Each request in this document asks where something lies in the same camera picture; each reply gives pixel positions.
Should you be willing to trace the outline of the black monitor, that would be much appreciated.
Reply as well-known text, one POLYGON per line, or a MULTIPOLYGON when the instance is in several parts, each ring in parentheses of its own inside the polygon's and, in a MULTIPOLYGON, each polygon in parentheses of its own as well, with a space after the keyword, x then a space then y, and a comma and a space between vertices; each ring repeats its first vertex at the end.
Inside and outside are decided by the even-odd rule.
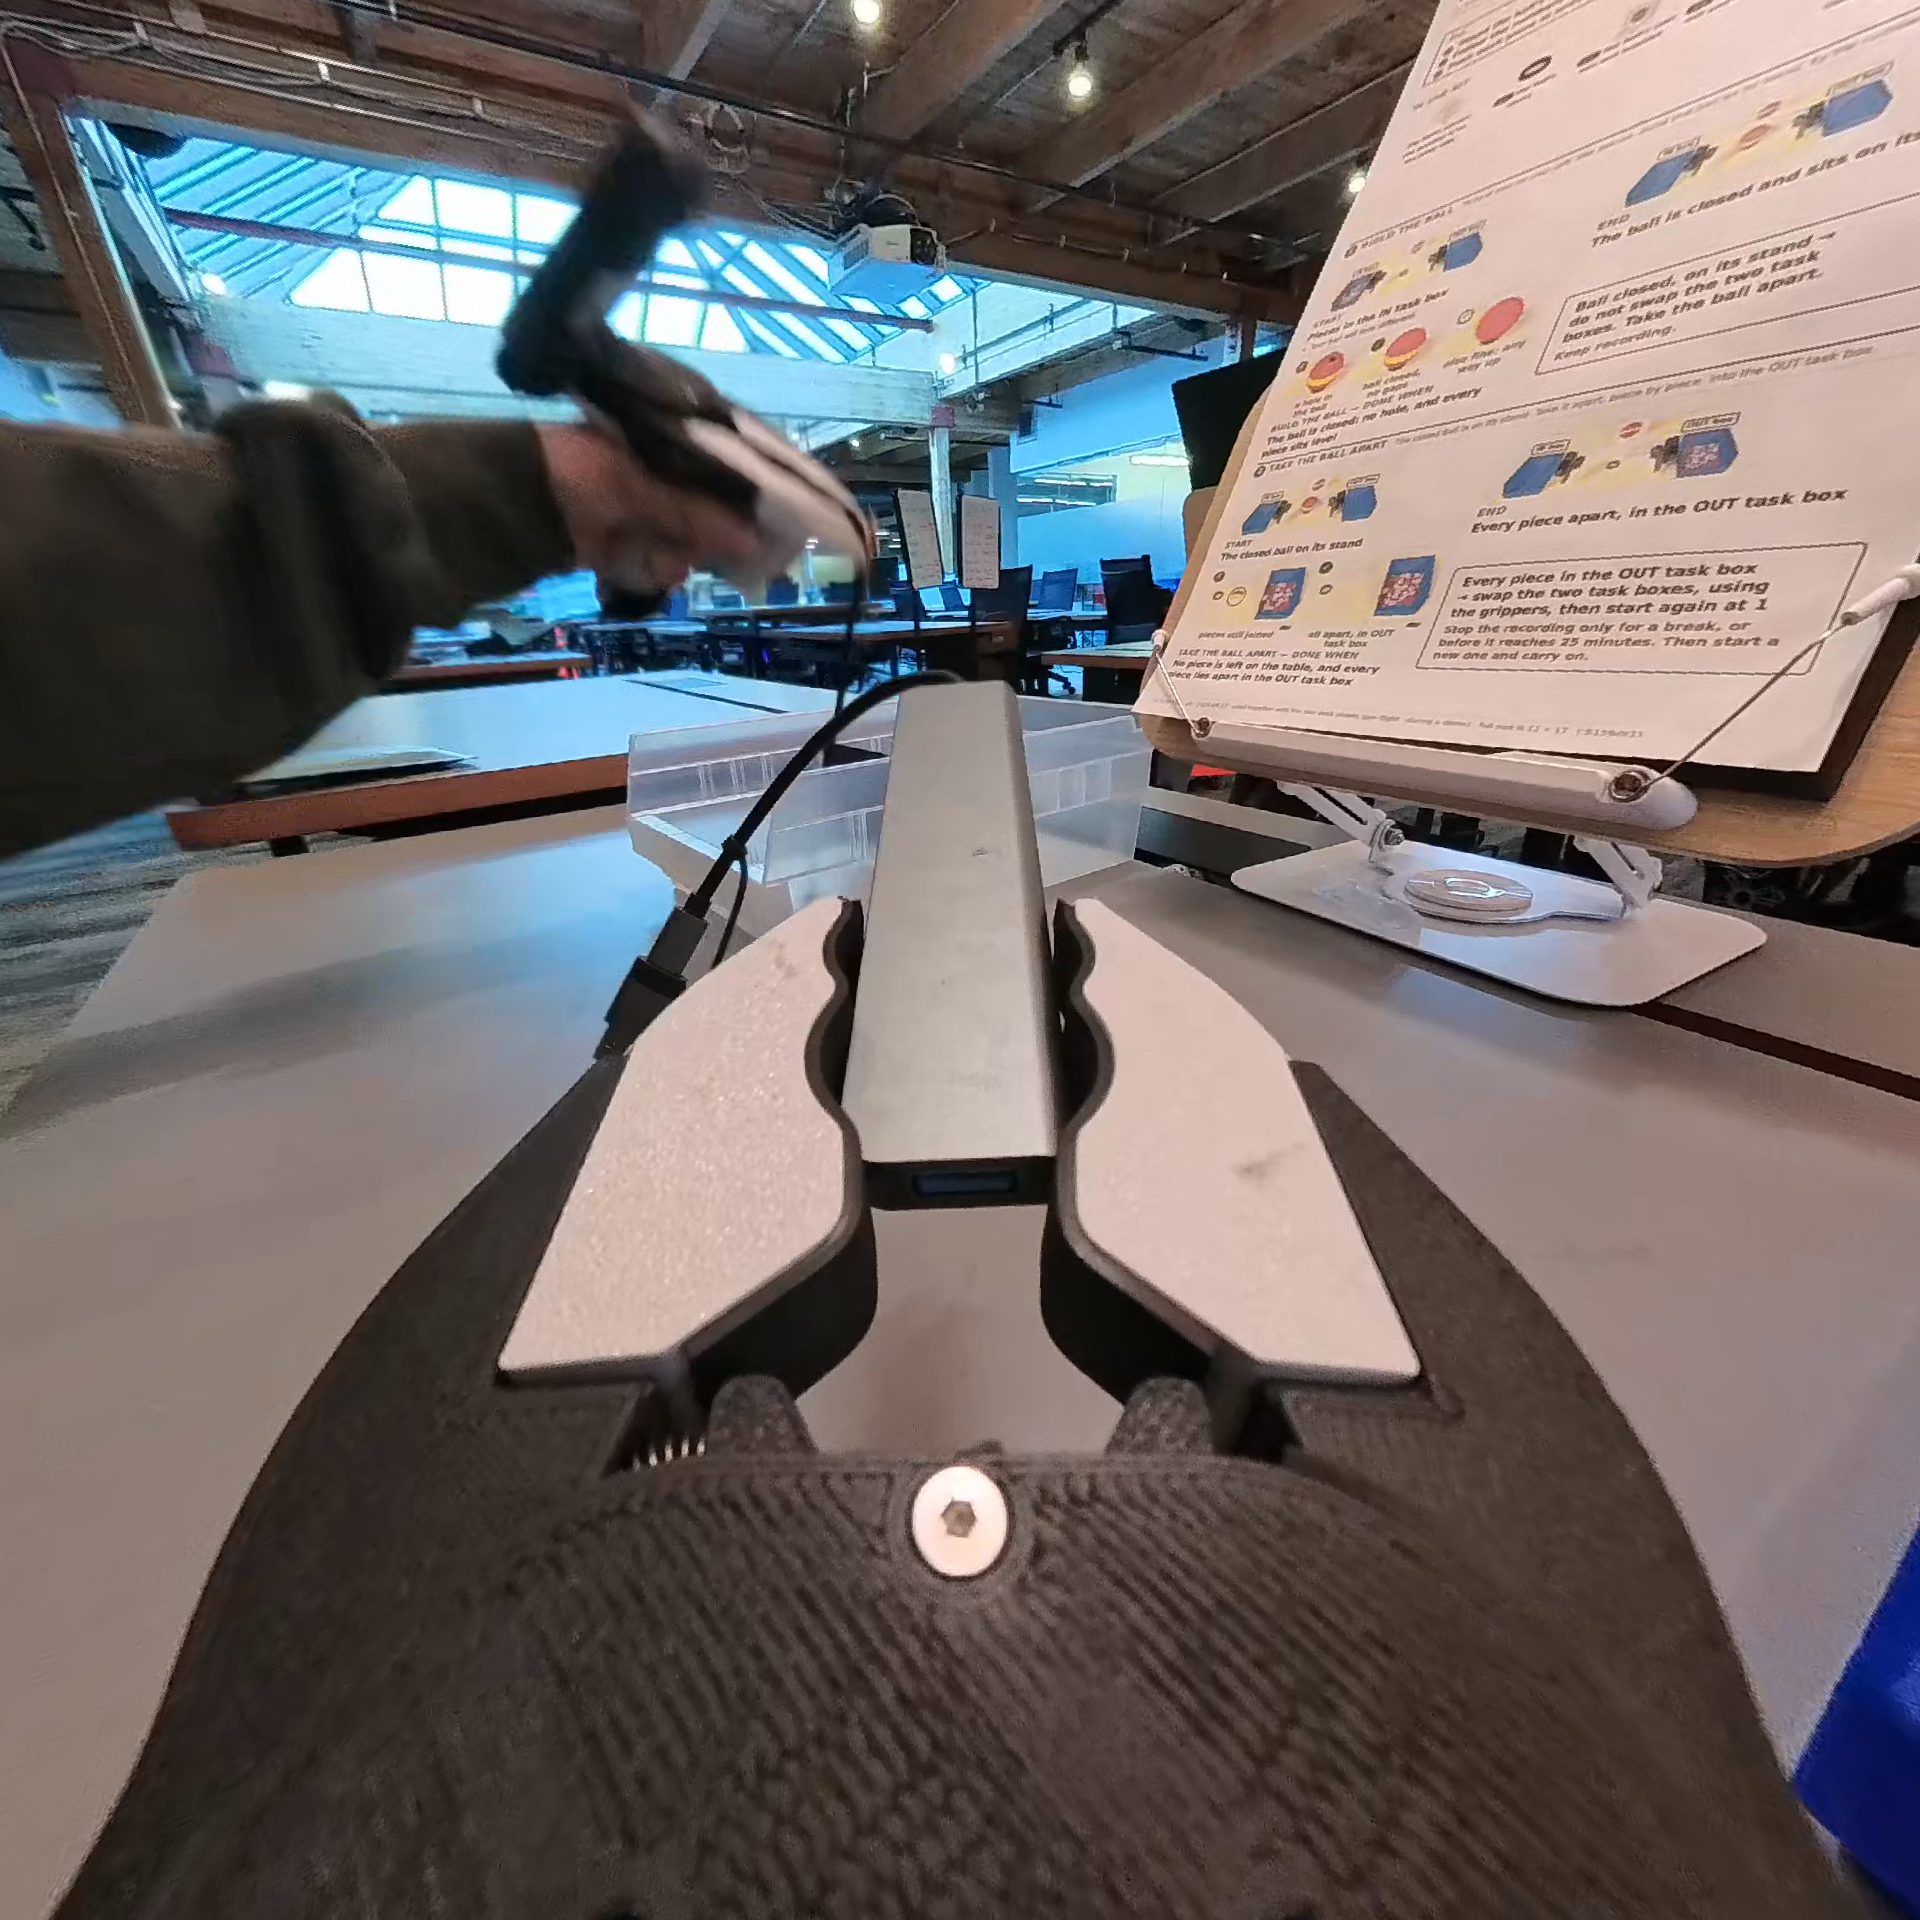
POLYGON ((1232 461, 1238 432, 1252 416, 1285 351, 1261 351, 1171 384, 1188 469, 1188 490, 1214 489, 1232 461))

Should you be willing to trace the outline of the printed instruction sheet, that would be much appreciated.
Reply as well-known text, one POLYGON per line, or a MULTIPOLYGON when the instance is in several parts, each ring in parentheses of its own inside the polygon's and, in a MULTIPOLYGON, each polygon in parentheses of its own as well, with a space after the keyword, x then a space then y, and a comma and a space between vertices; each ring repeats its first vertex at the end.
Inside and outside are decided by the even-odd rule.
POLYGON ((1810 775, 1915 562, 1907 2, 1443 5, 1139 711, 1810 775))

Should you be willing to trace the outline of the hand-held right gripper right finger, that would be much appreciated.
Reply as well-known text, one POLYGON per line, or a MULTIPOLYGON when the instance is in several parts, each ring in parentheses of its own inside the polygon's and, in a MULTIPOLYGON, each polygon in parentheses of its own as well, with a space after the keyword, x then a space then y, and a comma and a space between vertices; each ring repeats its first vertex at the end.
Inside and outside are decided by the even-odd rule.
POLYGON ((1054 913, 1042 1320, 1094 1384, 1405 1386, 1420 1360, 1287 1049, 1110 905, 1054 913))

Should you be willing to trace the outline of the wooden-edged background table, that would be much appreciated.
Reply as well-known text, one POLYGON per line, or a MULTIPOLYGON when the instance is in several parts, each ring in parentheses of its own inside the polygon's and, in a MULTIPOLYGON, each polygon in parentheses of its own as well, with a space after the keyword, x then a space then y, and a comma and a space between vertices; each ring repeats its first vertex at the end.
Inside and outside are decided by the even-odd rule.
POLYGON ((758 713, 823 717, 832 703, 824 688, 699 669, 374 695, 327 721, 295 757, 440 751, 453 764, 407 776, 384 767, 379 780, 285 792, 228 783, 207 799, 167 807, 163 818, 181 847, 205 849, 444 823, 522 802, 606 805, 627 790, 632 736, 739 724, 758 713))

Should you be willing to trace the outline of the person's left hand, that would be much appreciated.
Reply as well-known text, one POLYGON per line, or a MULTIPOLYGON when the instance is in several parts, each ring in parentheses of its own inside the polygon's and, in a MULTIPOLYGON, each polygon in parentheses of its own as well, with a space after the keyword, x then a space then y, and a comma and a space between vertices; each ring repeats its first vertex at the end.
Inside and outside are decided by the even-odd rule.
POLYGON ((653 474, 598 422, 536 422, 535 439, 571 556, 603 585, 667 594, 694 570, 758 583, 800 560, 712 496, 653 474))

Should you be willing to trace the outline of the blue plastic bin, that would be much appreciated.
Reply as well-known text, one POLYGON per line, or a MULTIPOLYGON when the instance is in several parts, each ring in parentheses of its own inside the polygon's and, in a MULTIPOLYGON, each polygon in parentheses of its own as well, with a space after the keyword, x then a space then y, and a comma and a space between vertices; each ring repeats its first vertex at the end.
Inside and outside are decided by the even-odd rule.
POLYGON ((1878 1897, 1918 1916, 1918 1541, 1911 1541, 1796 1765, 1814 1822, 1878 1897))

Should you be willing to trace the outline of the person's left forearm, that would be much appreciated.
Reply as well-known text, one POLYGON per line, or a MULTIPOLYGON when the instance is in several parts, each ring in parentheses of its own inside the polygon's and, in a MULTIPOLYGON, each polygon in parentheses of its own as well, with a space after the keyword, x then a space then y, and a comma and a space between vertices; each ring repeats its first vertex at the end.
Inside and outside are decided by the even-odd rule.
POLYGON ((6 420, 5 857, 251 775, 418 629, 570 569, 526 420, 262 400, 203 434, 6 420))

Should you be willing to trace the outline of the grey desk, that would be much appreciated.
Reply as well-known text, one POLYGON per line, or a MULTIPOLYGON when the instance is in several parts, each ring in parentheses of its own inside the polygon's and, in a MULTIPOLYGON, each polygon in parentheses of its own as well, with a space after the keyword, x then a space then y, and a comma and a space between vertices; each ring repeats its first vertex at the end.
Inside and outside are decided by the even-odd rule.
MULTIPOLYGON (((1324 1064, 1538 1289, 1794 1760, 1915 1532, 1915 952, 1787 925, 1676 1006, 1584 1012, 1174 870, 1075 892, 1324 1064)), ((210 870, 20 1092, 5 1916, 62 1897, 262 1455, 587 1064, 667 903, 616 814, 210 870)))

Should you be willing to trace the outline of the white ceiling projector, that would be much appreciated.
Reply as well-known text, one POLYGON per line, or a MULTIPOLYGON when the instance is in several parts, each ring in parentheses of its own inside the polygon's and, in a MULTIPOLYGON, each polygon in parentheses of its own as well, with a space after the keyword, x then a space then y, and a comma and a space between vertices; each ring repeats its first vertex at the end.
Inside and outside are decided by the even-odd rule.
POLYGON ((901 305, 946 274, 946 250, 923 223, 854 223, 829 239, 824 266, 837 303, 901 305))

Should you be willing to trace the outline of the grey metal usb hub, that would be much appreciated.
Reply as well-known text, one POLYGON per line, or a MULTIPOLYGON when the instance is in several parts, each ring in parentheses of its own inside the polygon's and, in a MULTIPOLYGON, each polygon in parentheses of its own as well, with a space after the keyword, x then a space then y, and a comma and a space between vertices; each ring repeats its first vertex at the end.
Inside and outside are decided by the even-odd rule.
POLYGON ((843 1109, 878 1208, 1020 1208, 1051 1196, 1060 1018, 1008 686, 899 700, 843 1109))

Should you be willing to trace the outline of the black office chair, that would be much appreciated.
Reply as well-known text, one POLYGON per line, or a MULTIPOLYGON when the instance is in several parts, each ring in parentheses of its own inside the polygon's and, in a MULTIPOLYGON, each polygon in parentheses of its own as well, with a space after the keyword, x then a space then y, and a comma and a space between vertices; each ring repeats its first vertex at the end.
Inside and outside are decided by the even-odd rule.
POLYGON ((1029 638, 1032 567, 1004 567, 994 588, 970 590, 970 631, 981 671, 1018 671, 1029 638))

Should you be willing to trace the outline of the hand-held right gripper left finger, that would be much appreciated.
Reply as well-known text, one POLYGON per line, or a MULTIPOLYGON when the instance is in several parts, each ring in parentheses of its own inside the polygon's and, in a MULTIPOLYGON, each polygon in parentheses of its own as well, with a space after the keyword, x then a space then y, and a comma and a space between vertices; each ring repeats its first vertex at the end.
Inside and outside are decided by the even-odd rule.
POLYGON ((653 1018, 535 1263, 517 1384, 819 1383, 878 1305, 874 1208, 840 1105, 861 908, 819 901, 653 1018))

